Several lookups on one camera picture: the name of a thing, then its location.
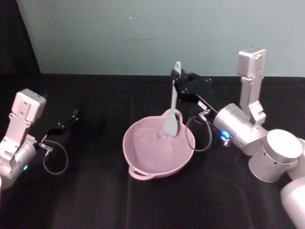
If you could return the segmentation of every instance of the pink bowl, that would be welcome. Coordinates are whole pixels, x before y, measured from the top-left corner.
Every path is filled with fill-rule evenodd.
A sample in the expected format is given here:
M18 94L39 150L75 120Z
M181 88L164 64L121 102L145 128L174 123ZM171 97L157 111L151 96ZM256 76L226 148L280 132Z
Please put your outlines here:
M123 138L123 152L129 164L129 174L137 180L166 177L179 171L191 159L193 150L187 144L182 114L179 116L179 133L165 136L163 125L170 110L161 116L143 118L129 127ZM195 138L187 129L191 146Z

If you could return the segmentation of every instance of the black curtain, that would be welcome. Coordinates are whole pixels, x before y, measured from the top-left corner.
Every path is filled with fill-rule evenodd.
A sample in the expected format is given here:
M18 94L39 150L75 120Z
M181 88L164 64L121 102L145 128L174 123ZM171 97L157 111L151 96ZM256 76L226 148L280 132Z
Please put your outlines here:
M40 74L16 0L0 0L0 74Z

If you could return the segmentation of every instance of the wall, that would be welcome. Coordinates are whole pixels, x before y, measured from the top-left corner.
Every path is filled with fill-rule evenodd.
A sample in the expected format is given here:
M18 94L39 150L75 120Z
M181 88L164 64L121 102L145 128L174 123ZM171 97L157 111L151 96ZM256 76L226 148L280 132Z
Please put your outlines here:
M235 75L267 49L264 75L305 75L302 0L18 0L43 73Z

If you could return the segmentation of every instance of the black table surface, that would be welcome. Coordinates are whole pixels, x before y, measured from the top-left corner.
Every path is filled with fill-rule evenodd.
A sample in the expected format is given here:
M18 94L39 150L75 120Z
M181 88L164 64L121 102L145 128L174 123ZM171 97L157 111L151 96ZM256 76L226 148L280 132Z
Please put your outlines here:
M213 89L239 103L238 77L211 77ZM42 118L30 133L41 136L84 112L58 140L69 154L60 176L42 167L39 150L15 184L2 191L0 226L8 229L202 229L294 228L281 206L280 190L290 179L268 184L256 179L236 147L213 146L196 153L180 172L140 182L128 175L122 138L137 120L161 115L170 106L168 76L42 75L3 76L0 85L0 134L17 91L47 93ZM265 77L260 99L266 129L280 128L305 138L305 79ZM187 118L185 107L178 109Z

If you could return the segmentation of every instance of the bowl handle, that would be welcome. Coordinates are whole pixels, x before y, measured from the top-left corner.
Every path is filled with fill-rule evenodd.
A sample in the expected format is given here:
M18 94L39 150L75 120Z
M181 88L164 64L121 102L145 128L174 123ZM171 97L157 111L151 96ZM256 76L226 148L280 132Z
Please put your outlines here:
M171 110L168 109L168 110L166 110L166 111L163 113L162 116L166 118L167 115L168 115L170 112L171 112ZM177 110L177 109L175 109L175 113L176 113L176 115L178 115L178 117L179 117L179 122L182 123L182 122L183 122L182 113L181 113L179 110Z
M150 179L154 178L154 175L144 174L142 172L139 172L137 169L135 169L132 166L129 166L128 172L129 172L130 176L132 176L133 178L135 178L137 180L150 180Z

